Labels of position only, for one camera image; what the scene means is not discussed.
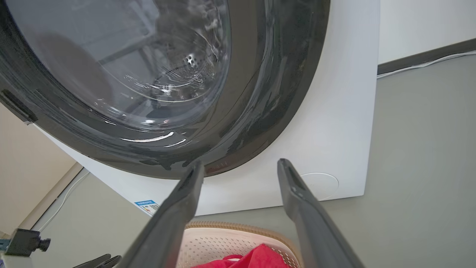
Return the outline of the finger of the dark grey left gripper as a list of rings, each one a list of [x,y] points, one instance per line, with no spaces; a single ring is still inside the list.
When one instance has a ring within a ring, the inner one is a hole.
[[[114,256],[112,258],[109,258],[106,261],[103,261],[99,265],[97,265],[97,268],[113,268],[116,266],[122,259],[121,255]]]
[[[105,255],[102,255],[102,256],[100,256],[98,258],[95,258],[91,261],[87,261],[87,262],[82,263],[78,266],[75,266],[74,268],[95,268],[95,267],[99,266],[100,264],[110,260],[111,257],[112,257],[111,254],[105,254]]]

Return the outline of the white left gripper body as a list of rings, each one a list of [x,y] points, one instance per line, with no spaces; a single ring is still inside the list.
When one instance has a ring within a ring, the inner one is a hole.
[[[0,268],[33,268],[30,257],[0,254]]]

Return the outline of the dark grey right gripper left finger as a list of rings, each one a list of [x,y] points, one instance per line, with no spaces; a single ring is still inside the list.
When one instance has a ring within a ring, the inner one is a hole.
[[[195,217],[204,165],[197,160],[160,205],[119,262],[119,268],[175,268],[185,226]]]

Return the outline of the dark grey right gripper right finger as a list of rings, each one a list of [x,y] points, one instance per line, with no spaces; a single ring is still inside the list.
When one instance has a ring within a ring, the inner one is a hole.
[[[291,161],[279,159],[283,207],[294,222],[305,268],[363,268],[364,265]]]

